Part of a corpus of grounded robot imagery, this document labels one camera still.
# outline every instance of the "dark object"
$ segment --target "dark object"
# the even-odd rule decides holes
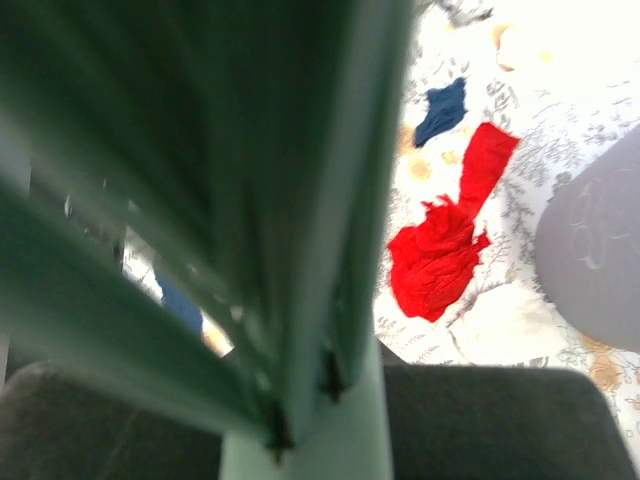
[[[422,147],[431,138],[451,130],[464,118],[465,79],[460,77],[448,87],[432,88],[427,91],[429,111],[416,127],[414,144]]]
[[[184,324],[200,336],[202,332],[202,313],[195,303],[169,282],[169,279],[154,270],[156,282],[162,290],[162,304],[179,317]]]
[[[636,478],[601,394],[577,373],[389,366],[386,388],[396,479]],[[48,363],[0,397],[0,480],[215,479],[220,446]]]
[[[607,345],[640,352],[640,127],[557,193],[536,233],[536,271],[558,311]]]

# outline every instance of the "crumpled red fabric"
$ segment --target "crumpled red fabric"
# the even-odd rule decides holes
[[[458,300],[490,245],[486,229],[474,238],[474,220],[504,173],[519,142],[490,123],[476,130],[463,159],[460,200],[425,203],[426,219],[402,228],[389,243],[391,288],[407,317],[435,322]]]

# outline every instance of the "white floral surface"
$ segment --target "white floral surface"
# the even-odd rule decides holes
[[[459,76],[467,78],[468,113],[454,130],[430,140],[421,150],[406,144],[399,148],[386,242],[401,227],[424,219],[422,201],[443,193],[457,198],[461,159],[482,121],[494,122],[522,141],[476,222],[479,229],[487,226],[493,244],[482,253],[483,265],[476,268],[463,297],[438,322],[402,314],[389,285],[390,258],[385,249],[374,301],[376,333],[410,363],[469,363],[449,327],[478,294],[510,282],[540,291],[533,254],[542,211],[558,189],[640,120],[640,53],[635,57],[631,49],[623,49],[613,62],[605,58],[611,51],[604,48],[582,60],[576,51],[572,70],[565,69],[562,75],[562,68],[537,76],[507,73],[495,62],[491,20],[457,30],[447,28],[448,23],[435,8],[420,13],[400,136],[424,118],[427,89],[442,88]],[[608,35],[601,25],[597,34]],[[524,359],[522,365],[570,368],[589,375],[605,394],[640,465],[640,355],[583,337],[562,319],[557,328],[565,347],[552,356]]]

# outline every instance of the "green plastic object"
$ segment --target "green plastic object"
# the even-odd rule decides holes
[[[237,361],[6,191],[5,328],[94,387],[295,455],[319,411],[345,408],[326,398],[364,382],[412,10],[1,3],[0,109],[31,137],[34,168],[87,218],[135,232]]]

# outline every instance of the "white fabric piece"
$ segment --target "white fabric piece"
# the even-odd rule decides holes
[[[508,283],[478,295],[450,331],[468,361],[504,365],[557,355],[566,346],[558,330],[563,322],[542,295]]]

